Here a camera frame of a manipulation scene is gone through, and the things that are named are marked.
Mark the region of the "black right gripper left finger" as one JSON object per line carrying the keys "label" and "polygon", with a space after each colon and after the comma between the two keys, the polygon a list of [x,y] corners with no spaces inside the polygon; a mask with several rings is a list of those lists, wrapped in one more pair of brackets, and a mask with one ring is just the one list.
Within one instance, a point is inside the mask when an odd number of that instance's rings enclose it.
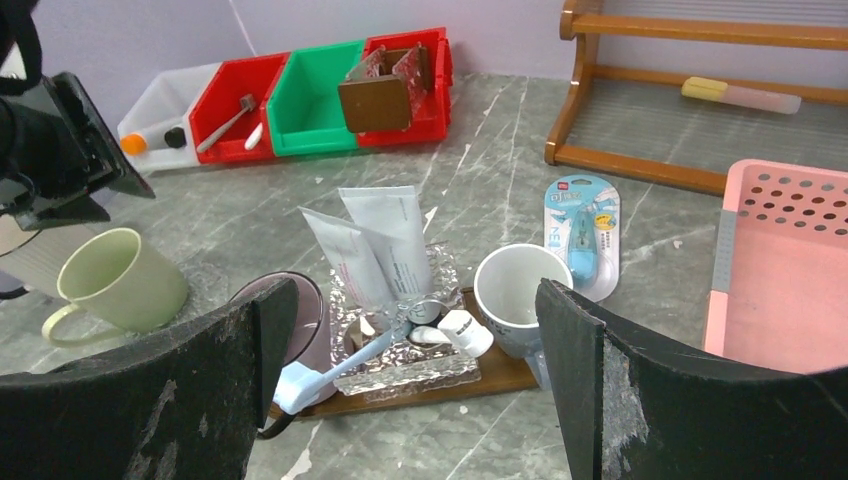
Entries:
{"label": "black right gripper left finger", "polygon": [[43,374],[1,379],[5,479],[241,479],[298,313],[295,282]]}

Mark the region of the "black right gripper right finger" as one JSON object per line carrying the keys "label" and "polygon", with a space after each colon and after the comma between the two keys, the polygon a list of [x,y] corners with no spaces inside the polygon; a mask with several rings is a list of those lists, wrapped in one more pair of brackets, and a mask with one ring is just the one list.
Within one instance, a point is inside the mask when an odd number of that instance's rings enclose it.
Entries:
{"label": "black right gripper right finger", "polygon": [[575,479],[843,479],[847,371],[690,347],[540,282],[535,309]]}

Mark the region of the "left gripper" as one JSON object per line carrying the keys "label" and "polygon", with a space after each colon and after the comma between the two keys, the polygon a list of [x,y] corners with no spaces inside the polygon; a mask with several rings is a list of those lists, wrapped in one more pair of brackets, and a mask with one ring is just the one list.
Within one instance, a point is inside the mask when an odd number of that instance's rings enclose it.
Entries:
{"label": "left gripper", "polygon": [[79,78],[62,72],[1,99],[1,214],[21,230],[107,222],[103,189],[154,198]]}

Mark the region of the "white enamel mug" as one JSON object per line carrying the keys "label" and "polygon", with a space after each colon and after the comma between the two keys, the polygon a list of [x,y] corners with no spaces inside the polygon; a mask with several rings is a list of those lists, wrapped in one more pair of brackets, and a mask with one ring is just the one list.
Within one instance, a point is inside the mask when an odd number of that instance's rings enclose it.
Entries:
{"label": "white enamel mug", "polygon": [[60,298],[57,279],[70,256],[97,235],[87,225],[23,231],[9,215],[1,217],[1,272],[25,286]]}

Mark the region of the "blue toothbrush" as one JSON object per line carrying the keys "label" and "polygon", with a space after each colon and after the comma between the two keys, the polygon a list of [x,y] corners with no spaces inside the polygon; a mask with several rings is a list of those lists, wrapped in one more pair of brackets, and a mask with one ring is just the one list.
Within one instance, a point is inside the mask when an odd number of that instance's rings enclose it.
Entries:
{"label": "blue toothbrush", "polygon": [[345,372],[380,356],[395,343],[405,339],[411,330],[412,323],[406,321],[400,327],[383,333],[326,372],[318,372],[299,361],[286,365],[281,370],[273,393],[273,402],[287,414],[300,413],[304,408],[315,402],[319,391],[326,385],[333,383]]}

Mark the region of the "purple mug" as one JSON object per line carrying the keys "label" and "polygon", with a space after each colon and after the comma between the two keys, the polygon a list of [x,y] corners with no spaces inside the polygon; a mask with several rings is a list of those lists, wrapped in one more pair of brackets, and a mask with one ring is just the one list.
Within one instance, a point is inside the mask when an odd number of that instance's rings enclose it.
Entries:
{"label": "purple mug", "polygon": [[[277,281],[291,280],[297,286],[297,315],[294,319],[292,332],[286,344],[283,366],[298,362],[304,366],[325,373],[331,367],[330,359],[330,320],[329,304],[323,297],[319,286],[308,276],[293,271],[275,271],[260,276],[241,287],[227,302],[227,304],[238,304],[247,302],[247,298],[265,289]],[[258,440],[270,440],[282,433],[296,418],[296,414],[288,414],[282,411],[269,426],[265,426],[267,417],[270,415],[272,403],[263,402],[264,390],[266,389],[263,367],[266,361],[261,353],[261,342],[255,342],[256,374],[254,375],[259,387],[260,412],[265,416],[258,422],[256,438]]]}

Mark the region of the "pale green mug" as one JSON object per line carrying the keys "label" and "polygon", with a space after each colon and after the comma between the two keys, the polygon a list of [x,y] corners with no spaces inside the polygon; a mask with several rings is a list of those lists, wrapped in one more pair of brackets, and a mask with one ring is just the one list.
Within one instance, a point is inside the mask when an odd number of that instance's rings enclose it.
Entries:
{"label": "pale green mug", "polygon": [[[185,275],[131,228],[114,228],[80,246],[56,280],[68,304],[50,315],[41,335],[59,348],[87,346],[126,333],[148,333],[170,322],[186,303]],[[59,325],[90,313],[112,327],[79,338],[60,338]]]}

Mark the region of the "grey-blue mug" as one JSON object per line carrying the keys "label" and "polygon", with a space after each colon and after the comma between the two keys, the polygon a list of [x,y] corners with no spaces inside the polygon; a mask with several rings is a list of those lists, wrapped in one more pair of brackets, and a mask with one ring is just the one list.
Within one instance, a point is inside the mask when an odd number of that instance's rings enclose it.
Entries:
{"label": "grey-blue mug", "polygon": [[549,390],[551,382],[535,307],[543,279],[573,286],[568,266],[553,252],[534,244],[512,244],[491,252],[479,264],[473,291],[499,348],[524,361],[539,387]]}

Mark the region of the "toothpaste tube red cap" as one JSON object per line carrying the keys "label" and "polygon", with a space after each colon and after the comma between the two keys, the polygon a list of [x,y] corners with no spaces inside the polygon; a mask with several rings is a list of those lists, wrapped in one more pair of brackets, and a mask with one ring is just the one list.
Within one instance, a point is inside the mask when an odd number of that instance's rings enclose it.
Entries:
{"label": "toothpaste tube red cap", "polygon": [[369,311],[390,306],[395,297],[364,232],[347,220],[299,210],[352,301]]}

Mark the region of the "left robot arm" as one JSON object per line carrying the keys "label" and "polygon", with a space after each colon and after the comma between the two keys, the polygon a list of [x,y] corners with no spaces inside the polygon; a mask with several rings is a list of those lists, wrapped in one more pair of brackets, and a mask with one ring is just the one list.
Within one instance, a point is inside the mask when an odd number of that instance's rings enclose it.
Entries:
{"label": "left robot arm", "polygon": [[1,58],[20,52],[24,74],[1,80],[1,213],[24,231],[107,222],[93,194],[153,198],[79,78],[46,76],[33,1],[1,4]]}

